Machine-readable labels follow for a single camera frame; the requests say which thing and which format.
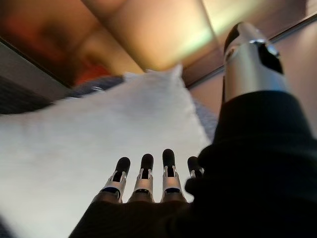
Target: robotic finger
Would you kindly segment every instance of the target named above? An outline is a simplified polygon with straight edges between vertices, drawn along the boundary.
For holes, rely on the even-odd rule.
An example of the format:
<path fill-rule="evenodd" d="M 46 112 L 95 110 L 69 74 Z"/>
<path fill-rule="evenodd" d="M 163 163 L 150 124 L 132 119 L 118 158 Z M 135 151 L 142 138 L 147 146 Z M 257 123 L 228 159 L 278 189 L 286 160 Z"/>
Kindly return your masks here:
<path fill-rule="evenodd" d="M 201 178 L 204 174 L 204 169 L 198 165 L 197 157 L 192 156 L 187 160 L 187 165 L 190 173 L 190 178 Z"/>
<path fill-rule="evenodd" d="M 112 203 L 122 203 L 122 196 L 126 184 L 126 178 L 130 169 L 130 160 L 127 157 L 122 157 L 112 176 L 108 179 L 105 186 L 94 198 L 95 201 L 107 201 Z"/>
<path fill-rule="evenodd" d="M 175 155 L 171 149 L 163 151 L 163 193 L 161 202 L 186 202 L 175 166 Z"/>
<path fill-rule="evenodd" d="M 153 156 L 151 154 L 145 154 L 142 157 L 140 172 L 137 176 L 133 193 L 128 202 L 154 202 L 152 176 L 153 161 Z"/>

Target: white fabric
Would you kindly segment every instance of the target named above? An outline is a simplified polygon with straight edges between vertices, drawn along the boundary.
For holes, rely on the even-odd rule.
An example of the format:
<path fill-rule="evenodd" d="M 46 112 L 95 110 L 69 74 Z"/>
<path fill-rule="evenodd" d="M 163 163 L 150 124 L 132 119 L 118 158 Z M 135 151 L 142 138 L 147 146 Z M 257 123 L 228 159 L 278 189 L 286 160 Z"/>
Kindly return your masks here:
<path fill-rule="evenodd" d="M 156 202 L 161 199 L 165 148 L 175 152 L 184 185 L 187 158 L 197 156 L 209 140 L 180 75 L 181 66 L 129 73 L 128 82 L 106 92 L 1 116 L 0 215 L 14 234 L 67 237 L 123 156 L 131 160 L 124 201 L 146 153 L 154 156 Z"/>

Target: wall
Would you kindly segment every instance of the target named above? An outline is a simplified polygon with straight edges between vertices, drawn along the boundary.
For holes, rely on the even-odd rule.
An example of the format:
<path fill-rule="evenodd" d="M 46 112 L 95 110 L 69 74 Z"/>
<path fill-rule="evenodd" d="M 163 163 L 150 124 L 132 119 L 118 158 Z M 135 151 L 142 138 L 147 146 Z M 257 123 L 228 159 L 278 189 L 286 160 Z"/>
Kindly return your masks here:
<path fill-rule="evenodd" d="M 62 98 L 68 88 L 0 43 L 0 75 L 51 101 Z"/>
<path fill-rule="evenodd" d="M 317 21 L 275 43 L 293 94 L 299 99 L 317 137 Z M 223 72 L 190 90 L 191 94 L 219 115 Z"/>

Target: silver robotic finger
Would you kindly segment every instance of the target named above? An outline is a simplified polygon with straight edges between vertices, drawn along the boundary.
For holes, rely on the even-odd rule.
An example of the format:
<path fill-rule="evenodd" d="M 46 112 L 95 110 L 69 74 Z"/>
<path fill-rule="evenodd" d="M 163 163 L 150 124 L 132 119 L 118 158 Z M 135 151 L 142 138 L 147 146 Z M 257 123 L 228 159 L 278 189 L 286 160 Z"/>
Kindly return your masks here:
<path fill-rule="evenodd" d="M 122 203 L 122 196 L 126 184 L 126 178 L 130 169 L 130 160 L 122 157 L 116 167 L 114 173 L 108 179 L 105 186 L 94 198 L 94 201 L 107 201 L 112 203 Z"/>
<path fill-rule="evenodd" d="M 186 202 L 179 181 L 179 176 L 176 171 L 175 155 L 171 149 L 166 149 L 163 151 L 163 167 L 163 193 L 161 202 Z"/>
<path fill-rule="evenodd" d="M 192 156 L 187 160 L 187 165 L 191 178 L 200 178 L 204 174 L 204 169 L 198 165 L 197 157 Z"/>
<path fill-rule="evenodd" d="M 223 102 L 258 91 L 288 92 L 279 52 L 253 25 L 240 22 L 224 47 Z"/>
<path fill-rule="evenodd" d="M 128 202 L 154 202 L 152 176 L 153 161 L 153 156 L 151 154 L 145 154 L 142 157 L 140 172 Z"/>

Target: black fingertip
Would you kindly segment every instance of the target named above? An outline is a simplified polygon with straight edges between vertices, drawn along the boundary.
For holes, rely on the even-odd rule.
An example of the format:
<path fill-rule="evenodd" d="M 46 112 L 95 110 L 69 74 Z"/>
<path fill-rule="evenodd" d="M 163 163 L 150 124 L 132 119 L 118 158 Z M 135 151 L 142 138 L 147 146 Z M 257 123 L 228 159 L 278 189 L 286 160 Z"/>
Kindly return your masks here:
<path fill-rule="evenodd" d="M 171 149 L 166 149 L 163 151 L 163 167 L 175 166 L 175 155 Z"/>
<path fill-rule="evenodd" d="M 192 170 L 199 170 L 200 169 L 200 166 L 198 165 L 198 161 L 197 161 L 196 156 L 190 157 L 187 160 L 187 165 L 188 165 L 189 172 L 191 172 Z"/>
<path fill-rule="evenodd" d="M 127 157 L 122 157 L 121 159 L 119 159 L 117 166 L 115 167 L 115 170 L 118 172 L 123 172 L 125 171 L 125 173 L 128 175 L 129 173 L 129 169 L 130 169 L 130 160 Z"/>
<path fill-rule="evenodd" d="M 141 169 L 144 170 L 152 170 L 153 169 L 153 156 L 151 154 L 145 154 L 142 157 L 142 161 L 141 161 Z"/>

